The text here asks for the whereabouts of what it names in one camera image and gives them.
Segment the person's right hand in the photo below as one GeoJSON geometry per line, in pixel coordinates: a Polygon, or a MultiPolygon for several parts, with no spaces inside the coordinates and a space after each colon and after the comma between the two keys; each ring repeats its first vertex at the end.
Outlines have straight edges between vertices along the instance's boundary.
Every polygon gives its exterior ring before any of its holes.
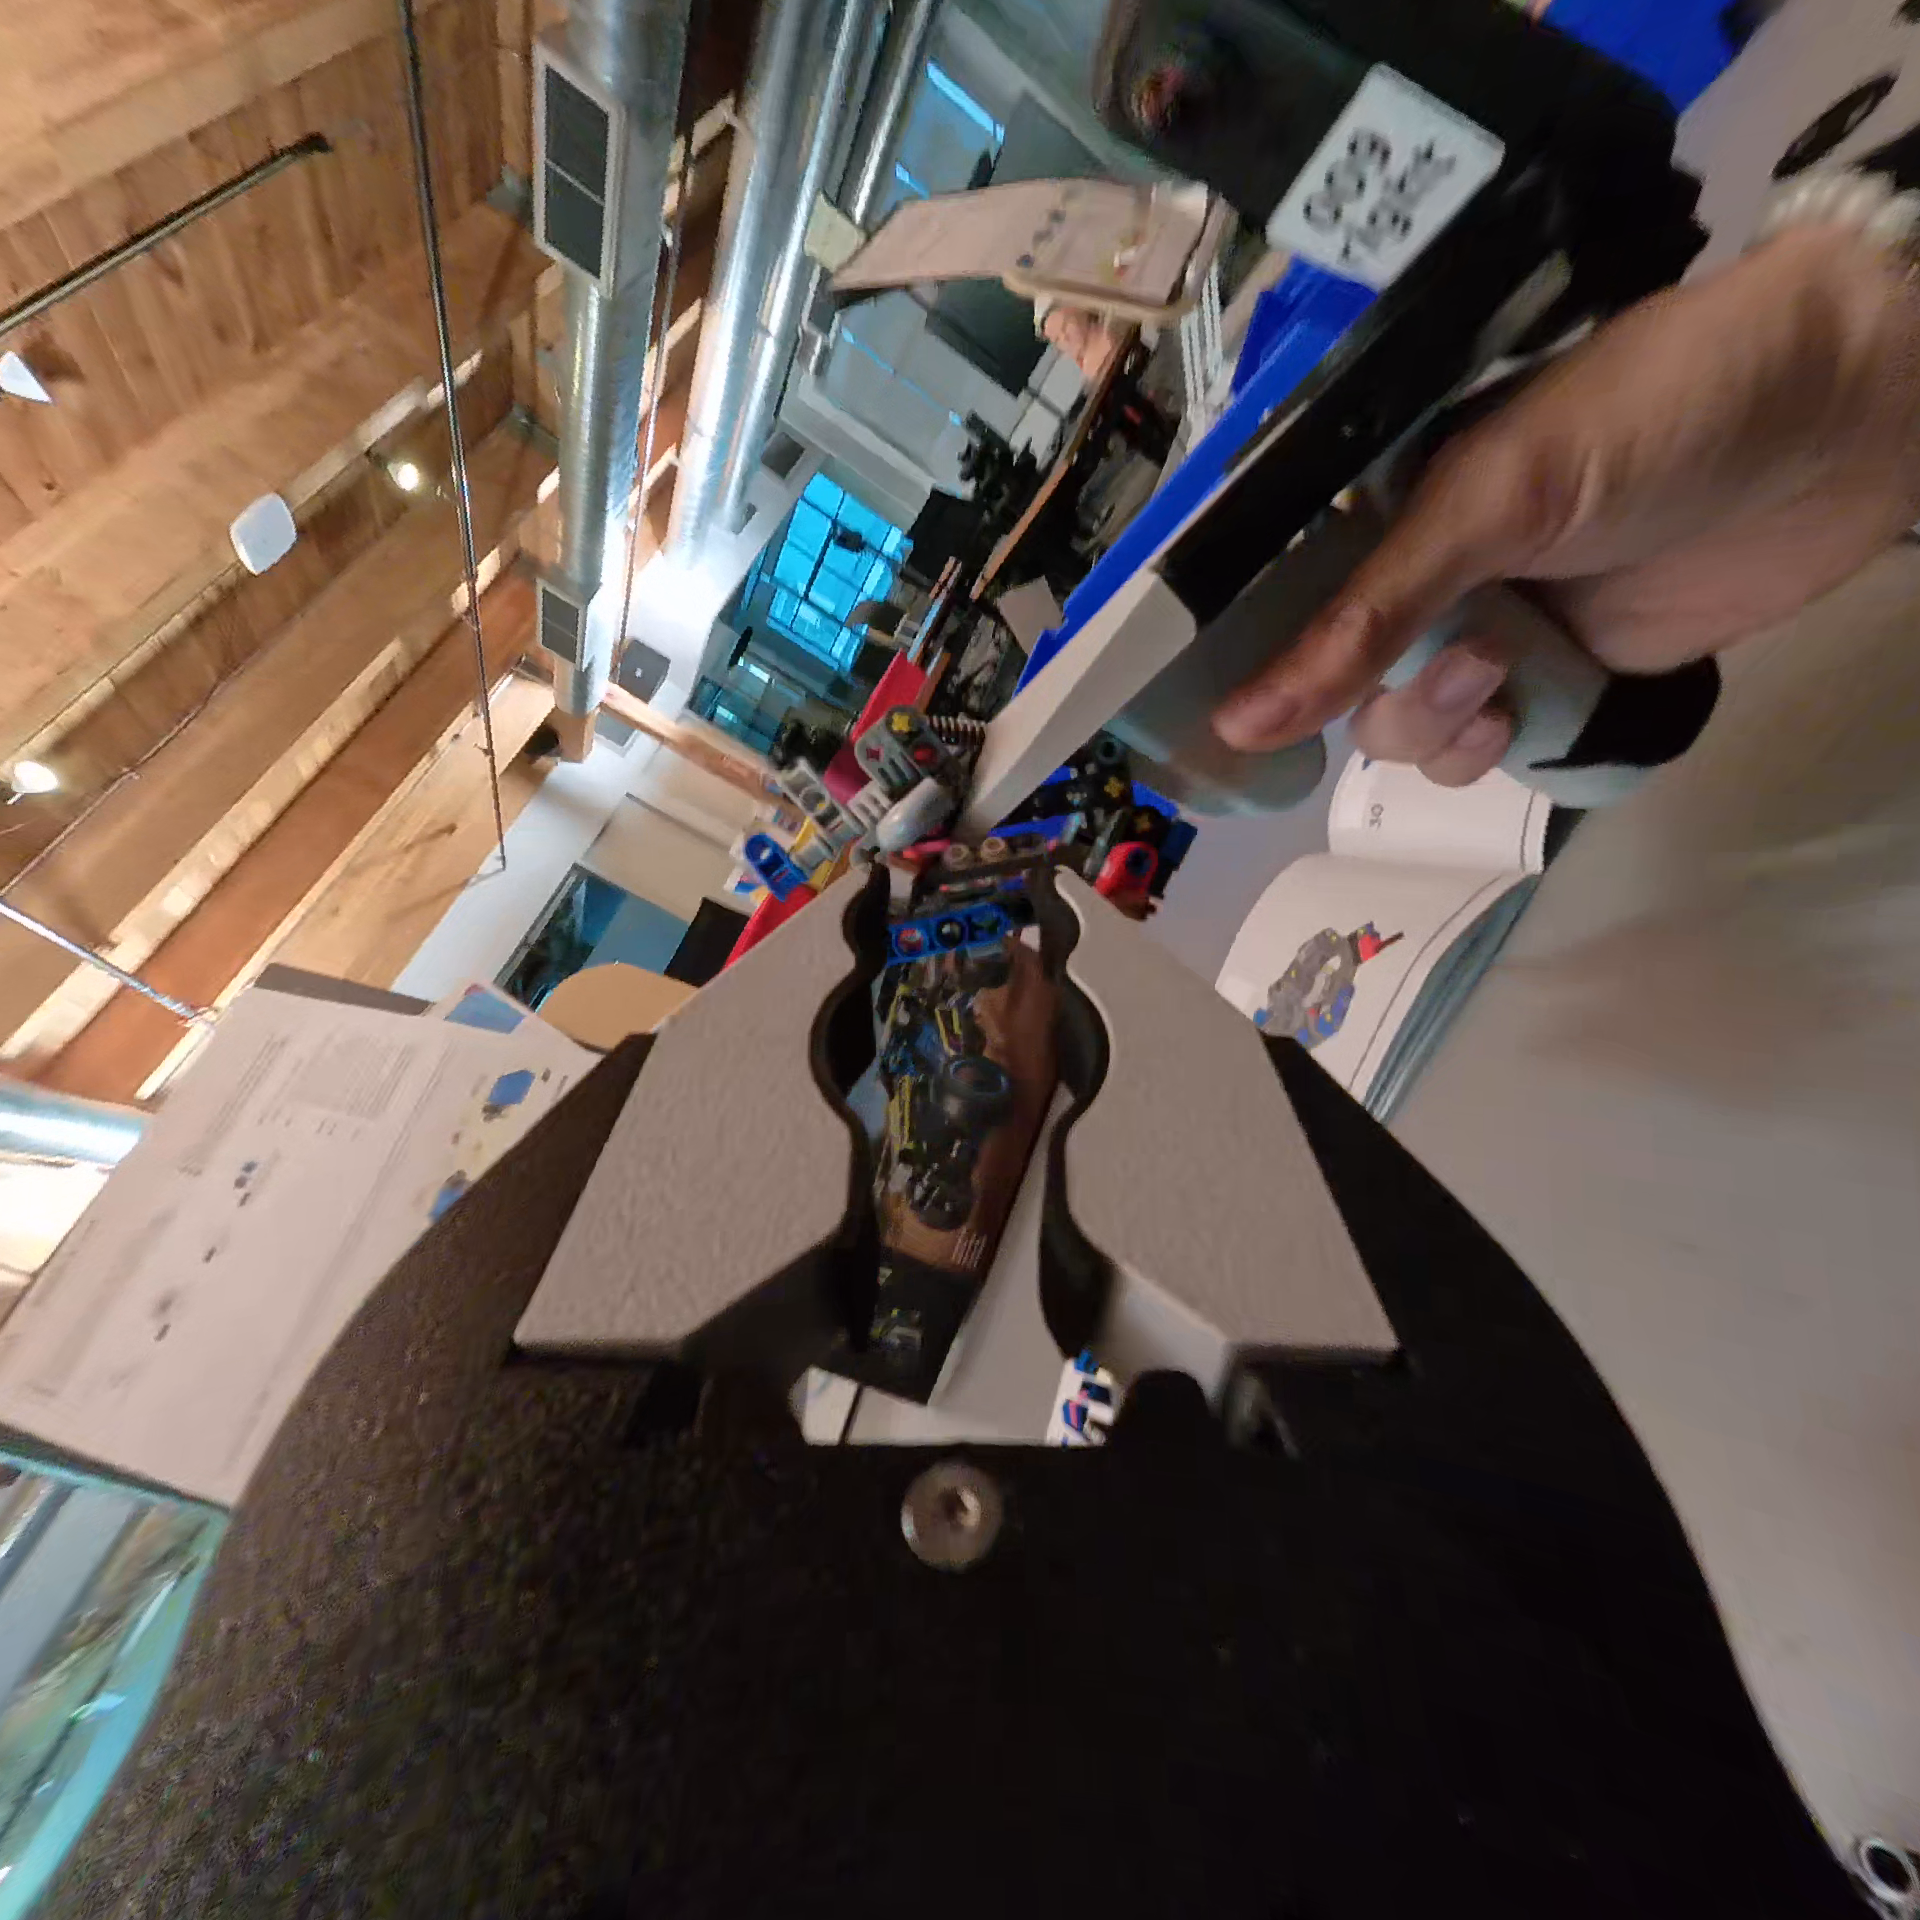
{"type": "Polygon", "coordinates": [[[1824,224],[1637,305],[1424,468],[1377,548],[1284,658],[1216,709],[1236,753],[1351,721],[1437,784],[1513,733],[1510,645],[1386,669],[1476,591],[1536,585],[1618,674],[1661,674],[1788,623],[1916,525],[1916,263],[1824,224]]]}

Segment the blue bin with white label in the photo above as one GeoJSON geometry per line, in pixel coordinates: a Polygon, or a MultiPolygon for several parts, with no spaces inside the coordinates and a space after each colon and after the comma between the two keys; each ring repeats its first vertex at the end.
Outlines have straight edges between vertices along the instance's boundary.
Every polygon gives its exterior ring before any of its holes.
{"type": "Polygon", "coordinates": [[[1674,112],[1717,83],[1772,15],[1761,3],[1521,3],[1520,10],[1642,77],[1674,112]]]}

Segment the brown cardboard sheet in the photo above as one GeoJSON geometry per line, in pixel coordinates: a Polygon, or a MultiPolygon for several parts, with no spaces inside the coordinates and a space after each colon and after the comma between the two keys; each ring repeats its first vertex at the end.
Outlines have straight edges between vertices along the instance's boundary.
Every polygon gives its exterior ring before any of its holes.
{"type": "Polygon", "coordinates": [[[997,282],[1026,301],[1165,324],[1193,306],[1231,226],[1196,184],[1042,179],[911,199],[826,280],[834,306],[949,282],[997,282]]]}

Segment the white instruction poster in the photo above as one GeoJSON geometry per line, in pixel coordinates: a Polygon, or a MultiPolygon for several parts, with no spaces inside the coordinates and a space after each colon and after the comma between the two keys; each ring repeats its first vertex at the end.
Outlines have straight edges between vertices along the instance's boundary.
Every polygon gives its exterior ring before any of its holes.
{"type": "Polygon", "coordinates": [[[594,1066],[537,1016],[241,995],[6,1319],[6,1442],[233,1507],[369,1292],[594,1066]]]}

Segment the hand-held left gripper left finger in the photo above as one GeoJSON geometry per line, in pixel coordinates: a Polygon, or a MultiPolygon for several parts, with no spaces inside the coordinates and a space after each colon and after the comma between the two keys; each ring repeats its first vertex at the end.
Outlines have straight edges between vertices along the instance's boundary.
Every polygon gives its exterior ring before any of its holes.
{"type": "Polygon", "coordinates": [[[889,871],[848,871],[658,1026],[520,1351],[798,1373],[862,1344],[880,1249],[848,1088],[886,920],[889,871]]]}

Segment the blue grey lego model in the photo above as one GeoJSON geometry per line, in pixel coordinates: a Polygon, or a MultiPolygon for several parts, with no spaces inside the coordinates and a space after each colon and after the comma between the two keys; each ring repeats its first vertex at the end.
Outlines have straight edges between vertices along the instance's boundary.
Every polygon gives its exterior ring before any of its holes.
{"type": "Polygon", "coordinates": [[[1096,733],[1002,820],[966,839],[956,819],[988,737],[973,715],[911,704],[855,737],[785,719],[769,768],[800,828],[738,841],[735,863],[760,900],[726,961],[743,961],[864,863],[894,876],[889,968],[1008,944],[1036,920],[1042,868],[1076,876],[1133,922],[1151,920],[1196,825],[1135,779],[1112,737],[1096,733]]]}

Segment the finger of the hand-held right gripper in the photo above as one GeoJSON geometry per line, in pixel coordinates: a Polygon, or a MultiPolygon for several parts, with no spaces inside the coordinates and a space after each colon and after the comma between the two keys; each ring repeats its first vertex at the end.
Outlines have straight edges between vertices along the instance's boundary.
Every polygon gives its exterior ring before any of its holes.
{"type": "Polygon", "coordinates": [[[989,721],[956,812],[957,835],[989,835],[1196,636],[1183,599],[1154,568],[1140,568],[989,721]]]}

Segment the blue plastic storage bin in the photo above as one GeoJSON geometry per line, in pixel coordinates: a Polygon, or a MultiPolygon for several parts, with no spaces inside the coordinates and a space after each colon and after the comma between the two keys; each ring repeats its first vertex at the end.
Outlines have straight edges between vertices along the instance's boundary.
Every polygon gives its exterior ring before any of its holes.
{"type": "Polygon", "coordinates": [[[1373,299],[1376,291],[1362,282],[1342,280],[1304,261],[1293,261],[1260,295],[1231,373],[1228,405],[1144,501],[1140,515],[1093,565],[1085,580],[1068,595],[1057,620],[1032,642],[1017,690],[1026,690],[1094,612],[1212,498],[1240,452],[1257,439],[1264,418],[1306,383],[1306,375],[1373,299]]]}

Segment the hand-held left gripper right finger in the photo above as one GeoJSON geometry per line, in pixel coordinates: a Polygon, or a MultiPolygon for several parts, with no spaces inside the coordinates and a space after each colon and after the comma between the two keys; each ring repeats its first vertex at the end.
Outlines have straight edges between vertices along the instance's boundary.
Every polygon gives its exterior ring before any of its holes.
{"type": "Polygon", "coordinates": [[[1401,1343],[1261,1032],[1068,871],[1040,877],[1063,1115],[1042,1161],[1040,1309],[1119,1384],[1223,1409],[1268,1363],[1401,1343]]]}

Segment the lego set box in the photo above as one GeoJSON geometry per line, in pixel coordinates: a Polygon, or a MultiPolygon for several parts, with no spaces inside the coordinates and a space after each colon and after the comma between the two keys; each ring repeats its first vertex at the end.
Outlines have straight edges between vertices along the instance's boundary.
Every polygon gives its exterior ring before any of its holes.
{"type": "Polygon", "coordinates": [[[834,1372],[930,1404],[1053,1099],[1055,1017],[1024,931],[880,973],[873,1068],[848,1095],[873,1157],[878,1279],[869,1333],[838,1344],[834,1372]]]}

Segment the silver ventilation duct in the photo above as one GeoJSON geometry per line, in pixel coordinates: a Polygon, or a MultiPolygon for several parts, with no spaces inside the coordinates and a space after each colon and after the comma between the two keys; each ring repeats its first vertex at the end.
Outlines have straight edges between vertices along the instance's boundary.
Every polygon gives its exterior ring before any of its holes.
{"type": "Polygon", "coordinates": [[[560,263],[554,556],[537,588],[557,728],[585,755],[613,658],[607,560],[638,479],[688,3],[573,3],[535,42],[532,215],[560,263]]]}
{"type": "Polygon", "coordinates": [[[733,112],[733,159],[663,556],[681,570],[743,528],[800,335],[804,235],[853,138],[884,3],[762,4],[733,112]]]}

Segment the lego instruction booklet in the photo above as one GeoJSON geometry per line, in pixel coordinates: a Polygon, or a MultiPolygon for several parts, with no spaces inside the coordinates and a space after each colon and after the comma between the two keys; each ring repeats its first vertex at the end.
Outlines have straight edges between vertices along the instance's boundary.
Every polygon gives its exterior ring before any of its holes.
{"type": "Polygon", "coordinates": [[[1503,772],[1439,786],[1352,755],[1328,850],[1270,880],[1217,995],[1390,1120],[1529,906],[1553,813],[1503,772]]]}

